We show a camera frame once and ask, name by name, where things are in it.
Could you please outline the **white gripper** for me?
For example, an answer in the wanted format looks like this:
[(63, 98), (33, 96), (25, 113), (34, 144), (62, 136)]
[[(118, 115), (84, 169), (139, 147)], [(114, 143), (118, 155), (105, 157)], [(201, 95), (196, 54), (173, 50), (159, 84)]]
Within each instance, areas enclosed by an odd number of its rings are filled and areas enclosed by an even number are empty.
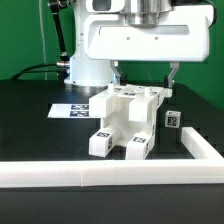
[(209, 55), (214, 6), (176, 0), (86, 0), (84, 51), (91, 59), (111, 60), (118, 85), (127, 75), (118, 61), (170, 63), (164, 87), (173, 88), (179, 62)]

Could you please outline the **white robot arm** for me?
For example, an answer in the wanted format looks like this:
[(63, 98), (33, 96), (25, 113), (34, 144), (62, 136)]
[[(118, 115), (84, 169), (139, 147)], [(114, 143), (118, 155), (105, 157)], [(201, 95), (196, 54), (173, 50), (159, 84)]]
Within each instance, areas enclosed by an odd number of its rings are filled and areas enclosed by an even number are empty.
[(209, 55), (210, 0), (69, 0), (76, 49), (68, 84), (90, 92), (121, 82), (121, 61), (200, 62)]

